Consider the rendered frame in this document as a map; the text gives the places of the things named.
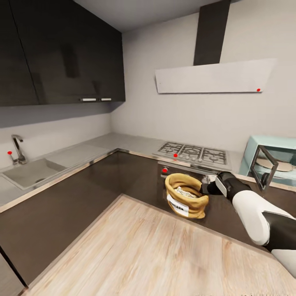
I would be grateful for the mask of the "popcorn bag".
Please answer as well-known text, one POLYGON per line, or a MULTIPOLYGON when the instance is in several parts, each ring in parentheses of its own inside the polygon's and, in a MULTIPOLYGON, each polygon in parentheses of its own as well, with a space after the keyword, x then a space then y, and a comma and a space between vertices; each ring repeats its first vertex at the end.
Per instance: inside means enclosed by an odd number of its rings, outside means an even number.
POLYGON ((182 173, 174 173, 167 176, 165 185, 168 204, 177 215, 197 219, 205 217, 204 210, 209 202, 209 195, 200 192, 202 183, 199 180, 182 173), (194 198, 176 191, 178 188, 194 198))

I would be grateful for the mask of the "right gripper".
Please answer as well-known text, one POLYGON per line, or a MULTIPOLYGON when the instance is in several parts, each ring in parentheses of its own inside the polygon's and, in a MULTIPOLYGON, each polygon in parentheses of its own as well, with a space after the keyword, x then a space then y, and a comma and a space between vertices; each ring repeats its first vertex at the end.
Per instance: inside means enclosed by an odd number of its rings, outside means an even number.
POLYGON ((206 185, 202 184, 201 185, 201 192, 202 192, 202 194, 212 194, 212 195, 219 195, 219 196, 223 195, 223 193, 217 192, 213 189, 212 183, 206 184, 206 185))

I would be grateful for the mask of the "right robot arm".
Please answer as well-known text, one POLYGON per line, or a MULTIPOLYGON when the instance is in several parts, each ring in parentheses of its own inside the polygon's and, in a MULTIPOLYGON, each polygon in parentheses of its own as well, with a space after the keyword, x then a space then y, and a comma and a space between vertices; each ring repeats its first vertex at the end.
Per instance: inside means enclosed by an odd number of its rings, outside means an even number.
POLYGON ((209 175, 202 194, 224 195, 231 201, 250 239, 265 247, 296 279, 296 219, 274 206, 231 173, 209 175))

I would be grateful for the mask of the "microwave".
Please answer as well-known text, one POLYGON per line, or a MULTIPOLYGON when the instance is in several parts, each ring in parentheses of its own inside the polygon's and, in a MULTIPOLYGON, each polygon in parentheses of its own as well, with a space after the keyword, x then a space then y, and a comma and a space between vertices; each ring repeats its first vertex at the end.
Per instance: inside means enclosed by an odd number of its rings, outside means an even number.
POLYGON ((275 174, 296 178, 296 138, 253 133, 244 153, 262 194, 275 174))

